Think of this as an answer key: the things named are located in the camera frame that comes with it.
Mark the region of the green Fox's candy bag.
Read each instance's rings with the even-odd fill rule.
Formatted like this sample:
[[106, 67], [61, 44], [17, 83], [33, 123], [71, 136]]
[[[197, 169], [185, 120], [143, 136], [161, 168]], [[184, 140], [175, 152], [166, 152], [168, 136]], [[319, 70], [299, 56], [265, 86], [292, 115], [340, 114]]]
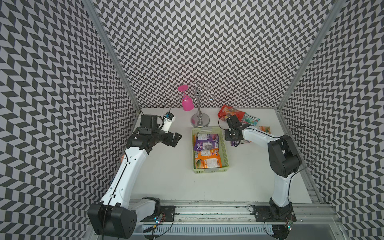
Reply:
[[241, 123], [249, 124], [251, 126], [256, 126], [259, 123], [260, 119], [245, 113], [241, 119]]

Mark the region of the red candy bag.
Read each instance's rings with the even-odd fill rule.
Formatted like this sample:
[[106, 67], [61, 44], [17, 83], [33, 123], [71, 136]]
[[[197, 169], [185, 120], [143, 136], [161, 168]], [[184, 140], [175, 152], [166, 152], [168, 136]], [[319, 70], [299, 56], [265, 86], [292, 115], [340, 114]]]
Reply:
[[233, 108], [227, 105], [223, 105], [218, 113], [218, 117], [222, 121], [226, 121], [226, 119], [231, 116], [236, 116], [238, 120], [241, 121], [244, 115], [245, 115], [245, 112], [239, 111], [236, 108]]

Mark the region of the light green plastic basket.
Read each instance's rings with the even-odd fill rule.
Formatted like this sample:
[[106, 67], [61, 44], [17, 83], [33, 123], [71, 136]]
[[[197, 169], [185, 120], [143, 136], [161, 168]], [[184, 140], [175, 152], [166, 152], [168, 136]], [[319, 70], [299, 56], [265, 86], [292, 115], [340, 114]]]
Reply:
[[192, 129], [192, 149], [193, 170], [196, 174], [228, 170], [229, 160], [221, 128]]

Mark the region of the purple candy bag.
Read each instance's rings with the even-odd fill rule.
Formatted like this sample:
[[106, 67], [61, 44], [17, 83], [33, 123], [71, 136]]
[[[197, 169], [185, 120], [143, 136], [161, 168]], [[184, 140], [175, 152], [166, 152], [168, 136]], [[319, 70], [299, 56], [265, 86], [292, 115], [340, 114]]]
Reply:
[[235, 140], [235, 141], [231, 141], [231, 146], [238, 147], [239, 145], [248, 144], [248, 143], [251, 143], [251, 142], [247, 140]]
[[197, 134], [198, 151], [213, 150], [219, 148], [218, 134]]

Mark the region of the orange yellow Fox's candy bag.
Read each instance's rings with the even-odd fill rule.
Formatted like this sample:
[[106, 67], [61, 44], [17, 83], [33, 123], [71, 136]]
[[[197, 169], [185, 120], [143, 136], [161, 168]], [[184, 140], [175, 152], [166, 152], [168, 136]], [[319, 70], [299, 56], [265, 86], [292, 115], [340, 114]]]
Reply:
[[194, 137], [194, 142], [193, 142], [193, 144], [194, 144], [194, 151], [198, 151], [197, 135], [193, 135], [193, 137]]

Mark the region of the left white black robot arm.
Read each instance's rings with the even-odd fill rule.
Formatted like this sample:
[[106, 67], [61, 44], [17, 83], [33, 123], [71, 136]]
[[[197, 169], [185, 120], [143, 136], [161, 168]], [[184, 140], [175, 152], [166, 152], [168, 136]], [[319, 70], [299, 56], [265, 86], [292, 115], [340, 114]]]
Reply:
[[155, 224], [144, 230], [154, 232], [166, 214], [161, 211], [158, 198], [143, 197], [140, 202], [131, 204], [133, 187], [140, 169], [158, 143], [176, 147], [182, 135], [169, 129], [176, 117], [166, 112], [163, 117], [142, 115], [140, 126], [129, 136], [120, 167], [111, 186], [97, 204], [91, 204], [88, 217], [95, 234], [118, 239], [128, 239], [135, 231], [137, 223], [151, 217]]

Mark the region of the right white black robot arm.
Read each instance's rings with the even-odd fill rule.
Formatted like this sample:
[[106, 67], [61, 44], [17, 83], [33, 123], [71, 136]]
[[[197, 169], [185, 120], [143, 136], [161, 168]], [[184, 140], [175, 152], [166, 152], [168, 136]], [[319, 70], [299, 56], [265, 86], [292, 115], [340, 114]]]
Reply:
[[257, 221], [261, 222], [261, 216], [265, 215], [266, 221], [295, 222], [297, 219], [290, 200], [290, 190], [292, 178], [302, 165], [302, 158], [293, 139], [288, 135], [275, 137], [250, 124], [242, 124], [237, 116], [228, 117], [226, 122], [229, 126], [225, 130], [227, 142], [245, 140], [268, 149], [270, 167], [275, 174], [274, 191], [267, 210], [255, 208], [258, 212]]

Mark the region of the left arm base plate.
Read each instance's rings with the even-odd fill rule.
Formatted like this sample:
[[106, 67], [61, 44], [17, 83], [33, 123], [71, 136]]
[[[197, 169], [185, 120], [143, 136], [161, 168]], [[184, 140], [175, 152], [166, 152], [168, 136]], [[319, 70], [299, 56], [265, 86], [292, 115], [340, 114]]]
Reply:
[[160, 211], [157, 214], [154, 213], [153, 215], [148, 216], [142, 220], [138, 220], [138, 222], [155, 223], [155, 221], [159, 217], [163, 217], [162, 223], [163, 222], [171, 223], [174, 221], [175, 211], [176, 211], [176, 206], [173, 206], [173, 205], [161, 206]]

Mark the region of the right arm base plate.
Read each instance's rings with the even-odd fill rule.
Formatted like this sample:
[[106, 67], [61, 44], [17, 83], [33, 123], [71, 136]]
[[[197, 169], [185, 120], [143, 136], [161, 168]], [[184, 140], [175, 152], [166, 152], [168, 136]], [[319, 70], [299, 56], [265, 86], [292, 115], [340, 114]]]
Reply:
[[276, 206], [253, 206], [252, 212], [255, 215], [256, 222], [279, 222], [288, 223], [289, 221], [296, 222], [296, 214], [292, 205], [285, 207]]

